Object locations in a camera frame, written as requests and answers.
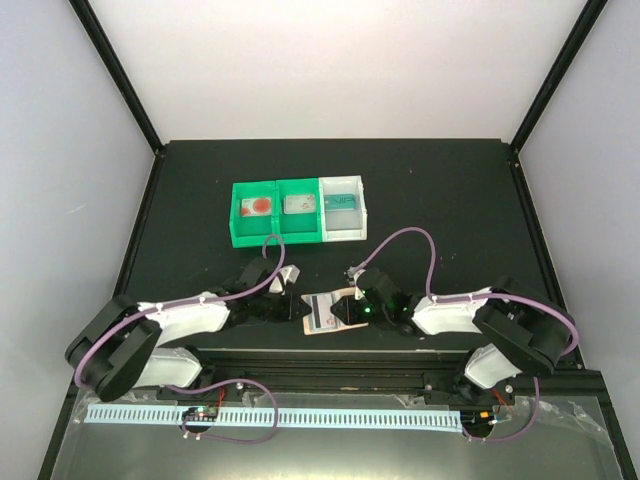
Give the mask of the black frame post left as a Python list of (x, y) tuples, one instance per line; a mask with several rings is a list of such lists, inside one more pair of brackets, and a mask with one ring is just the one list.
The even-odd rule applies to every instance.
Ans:
[(164, 149), (163, 142), (154, 128), (106, 31), (101, 25), (91, 2), (88, 0), (69, 0), (68, 3), (84, 28), (152, 152), (154, 154), (162, 152)]

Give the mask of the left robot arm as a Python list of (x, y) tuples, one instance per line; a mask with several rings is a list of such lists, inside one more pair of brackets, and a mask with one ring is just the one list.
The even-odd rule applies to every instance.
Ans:
[(69, 344), (64, 358), (76, 385), (103, 402), (165, 385), (205, 398), (215, 376), (197, 349), (182, 340), (261, 321), (302, 319), (310, 308), (292, 288), (299, 275), (295, 265), (278, 267), (258, 257), (238, 278), (193, 297), (136, 303), (115, 296)]

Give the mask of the red circle card in bin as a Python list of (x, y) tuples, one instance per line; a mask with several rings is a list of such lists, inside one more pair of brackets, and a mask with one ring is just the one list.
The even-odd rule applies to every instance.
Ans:
[(242, 217), (262, 217), (272, 214), (272, 199), (270, 197), (243, 198), (240, 204)]

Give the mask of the black frame post right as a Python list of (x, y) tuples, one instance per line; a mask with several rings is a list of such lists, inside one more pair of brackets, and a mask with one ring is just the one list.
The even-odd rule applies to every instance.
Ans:
[(607, 0), (585, 2), (510, 142), (514, 153), (522, 152), (607, 4)]

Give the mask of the black aluminium rail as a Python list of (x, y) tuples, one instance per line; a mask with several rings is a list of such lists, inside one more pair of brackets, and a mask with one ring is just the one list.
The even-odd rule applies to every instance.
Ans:
[(111, 402), (134, 389), (157, 388), (162, 397), (207, 401), (215, 390), (256, 389), (261, 382), (278, 392), (404, 392), (444, 386), (463, 357), (441, 352), (258, 352), (205, 351), (192, 347), (95, 354), (81, 381)]

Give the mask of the black frame post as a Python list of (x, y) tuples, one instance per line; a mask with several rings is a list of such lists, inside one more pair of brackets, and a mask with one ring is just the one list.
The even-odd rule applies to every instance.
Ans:
[(163, 142), (154, 128), (106, 31), (101, 25), (91, 2), (88, 0), (69, 0), (68, 3), (84, 28), (152, 152), (154, 154), (162, 152), (164, 149)]
[(607, 0), (585, 2), (510, 142), (514, 153), (522, 152), (607, 4)]

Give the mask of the beige card holder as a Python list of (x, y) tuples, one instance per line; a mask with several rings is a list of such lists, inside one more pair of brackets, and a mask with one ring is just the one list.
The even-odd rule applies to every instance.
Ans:
[[(335, 304), (340, 298), (346, 298), (347, 296), (354, 295), (354, 288), (353, 287), (347, 287), (347, 288), (334, 290), (334, 291), (331, 291), (331, 292), (325, 292), (325, 293), (331, 293), (332, 294), (332, 296), (334, 298), (334, 304)], [(346, 325), (345, 323), (342, 323), (338, 318), (336, 318), (336, 320), (337, 320), (337, 324), (338, 324), (337, 329), (334, 330), (334, 331), (331, 331), (329, 333), (337, 333), (337, 332), (346, 331), (346, 330), (353, 330), (353, 329), (362, 328), (362, 327), (365, 327), (365, 326), (368, 325), (368, 324)]]

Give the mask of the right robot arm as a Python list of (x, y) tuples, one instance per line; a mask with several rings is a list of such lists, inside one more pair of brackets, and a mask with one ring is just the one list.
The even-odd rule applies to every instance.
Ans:
[(579, 334), (568, 312), (511, 277), (453, 295), (402, 291), (378, 269), (360, 274), (355, 291), (329, 311), (343, 324), (374, 324), (405, 335), (476, 335), (485, 343), (470, 351), (454, 379), (457, 396), (476, 403), (499, 382), (525, 374), (554, 373), (576, 349)]

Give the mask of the small circuit board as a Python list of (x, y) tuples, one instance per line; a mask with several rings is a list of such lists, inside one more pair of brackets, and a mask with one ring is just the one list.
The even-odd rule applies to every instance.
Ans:
[(194, 406), (188, 408), (183, 414), (186, 421), (213, 422), (218, 416), (219, 409), (216, 406)]

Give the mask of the white red blossom card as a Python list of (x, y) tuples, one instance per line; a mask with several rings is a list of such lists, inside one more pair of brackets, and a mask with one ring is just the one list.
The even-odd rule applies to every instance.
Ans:
[(337, 329), (336, 317), (331, 312), (334, 298), (331, 293), (307, 294), (302, 300), (311, 308), (311, 312), (303, 318), (305, 335), (329, 333)]

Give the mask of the green bin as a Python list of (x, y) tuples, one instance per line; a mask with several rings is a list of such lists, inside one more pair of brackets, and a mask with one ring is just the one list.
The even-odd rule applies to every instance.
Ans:
[(317, 178), (276, 181), (278, 233), (287, 245), (322, 240)]
[(276, 182), (237, 182), (232, 186), (229, 232), (234, 248), (261, 246), (278, 232)]

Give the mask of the white card in bin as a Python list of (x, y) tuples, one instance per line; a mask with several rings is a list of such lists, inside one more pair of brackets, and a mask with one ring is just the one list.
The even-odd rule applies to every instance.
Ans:
[(315, 213), (316, 196), (313, 193), (286, 195), (283, 200), (283, 211), (286, 215)]

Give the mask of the teal VIP card in bin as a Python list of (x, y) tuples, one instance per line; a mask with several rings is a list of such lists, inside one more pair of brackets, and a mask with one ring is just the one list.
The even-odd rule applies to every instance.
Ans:
[(353, 211), (357, 207), (358, 202), (354, 194), (340, 193), (324, 196), (324, 208), (326, 211)]

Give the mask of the white bin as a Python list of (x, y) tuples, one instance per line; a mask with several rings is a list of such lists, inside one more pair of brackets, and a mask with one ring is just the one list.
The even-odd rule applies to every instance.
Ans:
[(368, 212), (360, 175), (319, 177), (322, 241), (364, 241)]

